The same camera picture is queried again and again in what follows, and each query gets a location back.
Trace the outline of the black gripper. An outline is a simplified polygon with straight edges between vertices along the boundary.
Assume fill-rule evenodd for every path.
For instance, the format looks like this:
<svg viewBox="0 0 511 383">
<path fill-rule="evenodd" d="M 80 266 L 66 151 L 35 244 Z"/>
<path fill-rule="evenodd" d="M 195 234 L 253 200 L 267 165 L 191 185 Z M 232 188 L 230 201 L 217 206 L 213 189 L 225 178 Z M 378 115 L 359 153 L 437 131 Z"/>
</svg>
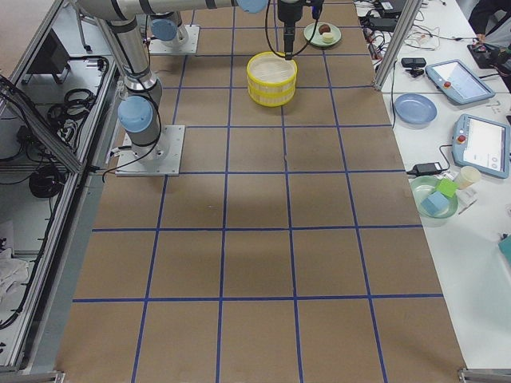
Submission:
<svg viewBox="0 0 511 383">
<path fill-rule="evenodd" d="M 278 18 L 285 23 L 283 28 L 284 58 L 291 60 L 294 54 L 295 44 L 295 22 L 298 22 L 303 16 L 305 7 L 311 8 L 311 16 L 314 20 L 319 20 L 323 11 L 323 0 L 278 0 L 277 11 Z"/>
</svg>

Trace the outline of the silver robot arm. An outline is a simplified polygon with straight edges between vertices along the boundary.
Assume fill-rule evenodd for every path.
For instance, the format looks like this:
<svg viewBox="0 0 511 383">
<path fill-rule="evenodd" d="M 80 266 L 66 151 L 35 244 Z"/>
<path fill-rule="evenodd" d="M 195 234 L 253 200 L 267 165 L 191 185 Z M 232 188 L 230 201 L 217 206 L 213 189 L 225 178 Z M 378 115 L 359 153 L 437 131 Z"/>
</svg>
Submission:
<svg viewBox="0 0 511 383">
<path fill-rule="evenodd" d="M 188 32 L 179 11 L 150 16 L 153 36 L 165 45 L 176 47 L 188 41 Z"/>
<path fill-rule="evenodd" d="M 121 63 L 129 97 L 121 102 L 118 119 L 128 133 L 137 160 L 160 152 L 163 128 L 159 117 L 161 83 L 151 70 L 141 39 L 137 15 L 177 24 L 179 12 L 240 7 L 250 14 L 268 9 L 269 1 L 80 1 L 78 5 L 97 19 L 109 47 Z"/>
</svg>

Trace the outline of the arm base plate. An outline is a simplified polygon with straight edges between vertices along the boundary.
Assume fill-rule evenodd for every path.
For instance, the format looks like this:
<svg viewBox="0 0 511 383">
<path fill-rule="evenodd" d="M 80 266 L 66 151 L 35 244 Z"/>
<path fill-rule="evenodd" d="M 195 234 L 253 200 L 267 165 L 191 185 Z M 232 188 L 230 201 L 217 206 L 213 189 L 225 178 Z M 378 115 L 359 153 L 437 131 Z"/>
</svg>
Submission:
<svg viewBox="0 0 511 383">
<path fill-rule="evenodd" d="M 117 176 L 178 176 L 184 145 L 185 126 L 165 125 L 154 149 L 132 145 L 126 133 L 123 145 L 129 149 L 120 151 Z"/>
<path fill-rule="evenodd" d="M 183 56 L 197 53 L 200 34 L 199 25 L 181 25 L 153 32 L 149 53 L 154 56 Z"/>
</svg>

